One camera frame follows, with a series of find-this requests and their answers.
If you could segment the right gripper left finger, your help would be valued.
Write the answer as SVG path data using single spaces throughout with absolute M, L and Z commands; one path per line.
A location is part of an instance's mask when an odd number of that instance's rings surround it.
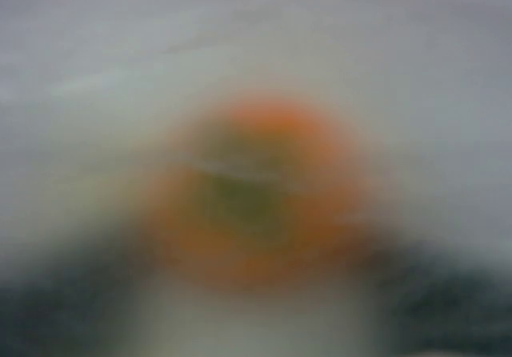
M 130 340 L 150 260 L 138 248 L 87 247 L 38 259 L 1 284 L 3 356 L 109 356 Z

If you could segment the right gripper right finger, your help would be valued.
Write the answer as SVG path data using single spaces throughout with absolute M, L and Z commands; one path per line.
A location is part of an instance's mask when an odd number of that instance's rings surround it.
M 372 238 L 362 266 L 388 356 L 511 354 L 511 272 L 436 247 Z

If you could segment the orange fake fruit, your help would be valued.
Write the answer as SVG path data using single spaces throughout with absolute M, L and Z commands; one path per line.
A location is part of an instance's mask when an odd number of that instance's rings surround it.
M 296 94 L 235 93 L 183 129 L 156 175 L 145 236 L 156 263 L 231 289 L 362 266 L 373 233 L 352 126 Z

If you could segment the clear printed plastic bag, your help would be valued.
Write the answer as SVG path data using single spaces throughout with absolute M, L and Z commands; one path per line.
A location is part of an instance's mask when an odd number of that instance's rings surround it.
M 183 129 L 255 92 L 352 126 L 374 238 L 511 272 L 511 0 L 1 0 L 1 284 L 132 246 L 150 274 L 109 356 L 388 356 L 363 266 L 231 289 L 148 248 Z

